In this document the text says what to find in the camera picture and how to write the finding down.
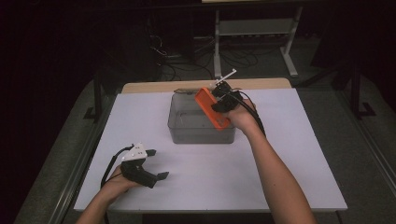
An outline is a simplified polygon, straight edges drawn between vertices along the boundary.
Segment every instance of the transparent plastic container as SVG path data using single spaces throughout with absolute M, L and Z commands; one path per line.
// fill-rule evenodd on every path
M 194 94 L 175 93 L 168 119 L 169 131 L 176 144 L 231 144 L 235 127 L 230 124 L 218 131 L 194 100 Z

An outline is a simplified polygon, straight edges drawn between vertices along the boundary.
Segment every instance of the orange block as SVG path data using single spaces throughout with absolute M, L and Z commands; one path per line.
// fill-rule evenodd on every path
M 227 128 L 230 125 L 230 120 L 224 118 L 221 113 L 216 112 L 212 109 L 212 105 L 217 103 L 216 98 L 210 93 L 210 90 L 206 87 L 201 88 L 195 94 L 195 101 L 204 110 L 207 117 L 213 123 L 215 128 L 219 131 Z

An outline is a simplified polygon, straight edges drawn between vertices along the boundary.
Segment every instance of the cable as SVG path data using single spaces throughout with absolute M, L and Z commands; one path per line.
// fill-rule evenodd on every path
M 168 66 L 168 67 L 169 67 L 170 69 L 172 69 L 172 71 L 173 71 L 172 74 L 162 72 L 162 75 L 165 75 L 165 76 L 170 75 L 170 76 L 172 76 L 172 78 L 171 78 L 169 81 L 173 81 L 173 80 L 175 79 L 175 77 L 178 77 L 178 80 L 181 81 L 181 77 L 180 77 L 179 75 L 176 74 L 176 70 L 175 70 L 174 67 L 172 67 L 171 65 L 169 65 L 169 64 L 167 64 L 167 63 L 163 64 L 163 66 Z
M 210 62 L 212 62 L 212 58 L 213 58 L 214 53 L 215 53 L 215 52 L 214 52 L 213 49 L 208 50 L 208 51 L 202 53 L 201 55 L 197 55 L 197 56 L 195 57 L 195 61 L 198 61 L 198 60 L 202 59 L 204 56 L 206 56 L 206 54 L 210 54 L 209 60 L 207 60 L 207 62 L 205 63 L 205 65 L 203 65 L 203 66 L 207 67 L 207 66 L 210 64 Z
M 106 180 L 106 179 L 107 179 L 107 176 L 108 176 L 108 173 L 110 173 L 110 170 L 111 170 L 111 168 L 112 168 L 113 165 L 114 165 L 114 162 L 116 162 L 116 159 L 117 159 L 117 157 L 121 154 L 121 152 L 131 150 L 131 148 L 133 148 L 133 147 L 134 147 L 134 145 L 132 145 L 131 147 L 125 147 L 125 148 L 121 149 L 116 155 L 114 155 L 114 156 L 111 158 L 111 161 L 110 161 L 110 163 L 108 164 L 108 166 L 107 166 L 107 168 L 106 168 L 105 174 L 104 174 L 103 177 L 102 177 L 102 181 L 101 181 L 101 184 L 100 184 L 100 188 L 102 188 L 108 180 L 110 180 L 110 179 L 112 179 L 112 178 L 114 178 L 114 177 L 117 176 L 117 175 L 115 175 L 115 176 L 113 176 L 113 177 L 110 177 L 108 180 Z M 109 223 L 107 212 L 105 212 L 104 220 L 105 220 L 105 223 L 106 223 L 106 224 Z
M 335 214 L 337 215 L 338 222 L 339 222 L 340 224 L 343 224 L 343 219 L 341 219 L 340 212 L 339 212 L 339 211 L 335 211 Z
M 248 99 L 249 99 L 249 101 L 253 104 L 254 110 L 253 110 L 249 105 L 247 105 L 244 101 L 238 99 L 238 98 L 235 97 L 234 95 L 232 95 L 232 94 L 230 94 L 230 93 L 228 93 L 228 92 L 226 92 L 226 91 L 220 91 L 220 92 L 222 92 L 222 93 L 224 93 L 224 94 L 226 94 L 226 95 L 228 95 L 228 96 L 231 96 L 231 97 L 234 98 L 241 106 L 243 106 L 243 107 L 247 110 L 247 112 L 256 120 L 257 124 L 259 125 L 260 130 L 262 131 L 262 133 L 264 134 L 264 136 L 266 136 L 264 127 L 263 127 L 263 125 L 262 125 L 262 120 L 260 119 L 259 114 L 257 113 L 257 110 L 256 110 L 256 108 L 255 108 L 253 102 L 250 100 L 249 97 L 248 97 Z
M 151 37 L 151 40 L 152 40 L 152 38 L 156 38 L 156 39 L 158 39 L 158 40 L 160 41 L 158 47 L 150 46 L 150 48 L 151 48 L 151 49 L 154 49 L 155 51 L 157 51 L 160 55 L 166 57 L 166 56 L 168 55 L 168 53 L 167 53 L 165 50 L 162 50 L 162 49 L 161 49 L 161 48 L 163 47 L 163 40 L 162 40 L 159 36 L 157 36 L 157 35 L 151 35 L 150 37 Z
M 265 55 L 265 54 L 269 54 L 274 52 L 275 50 L 279 49 L 280 47 L 284 46 L 285 43 L 276 45 L 273 49 L 270 49 L 268 51 L 265 51 L 263 53 L 256 53 L 256 49 L 254 50 L 249 50 L 247 52 L 244 52 L 241 50 L 241 52 L 244 55 L 241 55 L 240 53 L 237 53 L 236 50 L 230 45 L 230 44 L 225 44 L 226 47 L 228 47 L 228 51 L 230 51 L 231 55 L 233 56 L 227 56 L 224 53 L 221 53 L 220 56 L 221 58 L 224 60 L 224 62 L 226 62 L 228 65 L 232 66 L 232 67 L 238 67 L 238 68 L 248 68 L 250 66 L 256 65 L 259 62 L 259 59 L 257 58 L 257 56 L 260 55 Z M 248 56 L 251 56 L 253 58 L 253 62 L 248 58 Z
M 170 64 L 170 63 L 168 63 L 167 65 L 168 65 L 169 67 L 173 67 L 173 68 L 176 68 L 176 69 L 179 69 L 179 70 L 182 70 L 182 71 L 197 71 L 197 70 L 200 70 L 200 69 L 204 69 L 204 70 L 206 70 L 206 72 L 209 74 L 210 79 L 212 79 L 212 80 L 215 79 L 215 78 L 213 77 L 212 72 L 210 72 L 210 70 L 207 69 L 207 68 L 206 68 L 205 66 L 203 66 L 203 65 L 196 64 L 196 63 L 174 63 L 174 64 L 192 65 L 192 66 L 198 66 L 198 68 L 185 69 L 185 68 L 181 68 L 181 67 L 174 66 L 174 65 L 172 65 L 172 64 Z
M 213 36 L 208 36 L 207 37 L 208 39 L 210 39 L 210 42 L 209 43 L 207 43 L 207 44 L 205 44 L 205 45 L 203 45 L 202 47 L 200 47 L 200 48 L 198 48 L 198 49 L 195 49 L 194 50 L 194 54 L 197 54 L 197 53 L 199 53 L 200 51 L 202 51 L 203 49 L 206 49 L 206 48 L 208 48 L 208 47 L 211 47 L 211 46 L 213 46 L 214 44 L 215 44 L 215 38 L 213 37 Z M 173 55 L 166 55 L 165 56 L 165 58 L 166 59 L 179 59 L 179 58 L 182 58 L 183 57 L 183 55 L 182 54 L 180 54 L 180 53 L 178 53 L 178 54 L 173 54 Z

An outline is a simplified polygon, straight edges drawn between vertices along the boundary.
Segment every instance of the table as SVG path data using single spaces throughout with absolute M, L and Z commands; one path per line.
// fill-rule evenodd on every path
M 248 140 L 241 132 L 236 131 L 230 145 L 176 145 L 172 142 L 166 126 L 171 91 L 208 86 L 210 82 L 127 84 L 113 106 L 74 208 L 83 210 L 88 205 L 99 190 L 100 180 L 114 154 L 142 142 L 147 148 L 157 149 L 157 155 L 145 162 L 145 169 L 154 174 L 165 171 L 170 174 L 154 189 L 128 191 L 109 207 L 110 210 L 133 213 L 269 212 Z M 243 88 L 256 104 L 269 141 L 299 181 L 312 209 L 329 212 L 347 209 L 298 94 L 288 81 L 259 78 L 235 79 L 229 83 L 234 88 Z

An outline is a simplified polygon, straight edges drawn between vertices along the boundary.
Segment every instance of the wooden table edge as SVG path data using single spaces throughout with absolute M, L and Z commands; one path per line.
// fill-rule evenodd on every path
M 209 87 L 213 82 L 214 80 L 192 80 L 127 83 L 122 88 L 121 93 L 169 92 L 177 89 L 200 89 L 202 87 Z M 240 88 L 242 90 L 291 89 L 290 82 L 284 77 L 227 79 L 227 82 L 232 88 Z

